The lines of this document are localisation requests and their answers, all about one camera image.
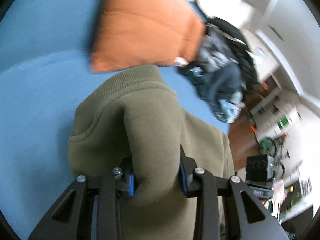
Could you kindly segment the blue fabric sofa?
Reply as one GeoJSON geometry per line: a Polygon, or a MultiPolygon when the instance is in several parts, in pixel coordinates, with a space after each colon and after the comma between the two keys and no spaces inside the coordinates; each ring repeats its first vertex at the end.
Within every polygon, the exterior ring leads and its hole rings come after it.
{"type": "MultiPolygon", "coordinates": [[[[77,107],[133,68],[92,70],[103,2],[16,0],[1,22],[1,215],[20,239],[77,178],[68,161],[77,107]]],[[[175,94],[185,90],[172,65],[145,65],[158,67],[175,94]]]]}

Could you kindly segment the orange cushion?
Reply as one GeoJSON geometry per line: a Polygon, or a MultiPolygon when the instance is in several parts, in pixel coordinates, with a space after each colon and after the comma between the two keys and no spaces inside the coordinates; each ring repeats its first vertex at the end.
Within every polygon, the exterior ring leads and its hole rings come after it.
{"type": "Polygon", "coordinates": [[[95,72],[195,60],[205,25],[186,0],[104,0],[91,53],[95,72]]]}

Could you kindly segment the olive green sweatshirt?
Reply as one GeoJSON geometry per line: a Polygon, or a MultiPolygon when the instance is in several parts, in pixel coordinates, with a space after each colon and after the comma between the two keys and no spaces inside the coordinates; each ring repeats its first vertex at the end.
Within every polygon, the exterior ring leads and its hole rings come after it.
{"type": "Polygon", "coordinates": [[[75,111],[74,176],[96,177],[132,157],[138,188],[121,201],[125,239],[193,238],[197,200],[180,189],[181,152],[217,177],[234,174],[227,135],[183,109],[156,66],[119,72],[75,111]]]}

